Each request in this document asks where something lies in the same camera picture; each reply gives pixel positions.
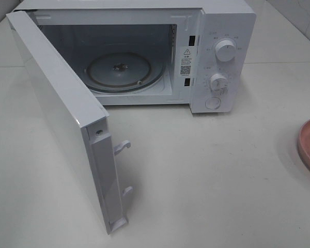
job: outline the power level knob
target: power level knob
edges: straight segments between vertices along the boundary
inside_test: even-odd
[[[216,73],[211,76],[209,84],[212,90],[217,91],[226,88],[229,84],[229,80],[225,75]]]
[[[215,46],[216,57],[221,62],[228,62],[236,56],[237,46],[231,39],[225,39]]]

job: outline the microwave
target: microwave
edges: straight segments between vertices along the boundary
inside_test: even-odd
[[[24,0],[7,14],[44,117],[107,233],[127,223],[104,105],[229,112],[256,15],[243,0]]]

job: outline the qr code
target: qr code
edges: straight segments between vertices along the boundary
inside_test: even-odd
[[[180,75],[189,75],[191,74],[191,66],[181,66]]]

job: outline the control panel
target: control panel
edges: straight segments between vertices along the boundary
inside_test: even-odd
[[[205,14],[191,94],[193,113],[232,109],[255,19],[254,13]]]

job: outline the countertop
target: countertop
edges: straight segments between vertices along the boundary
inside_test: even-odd
[[[258,16],[235,106],[111,106],[129,223],[107,235],[42,118],[0,23],[0,247],[310,247],[310,42],[270,4]]]

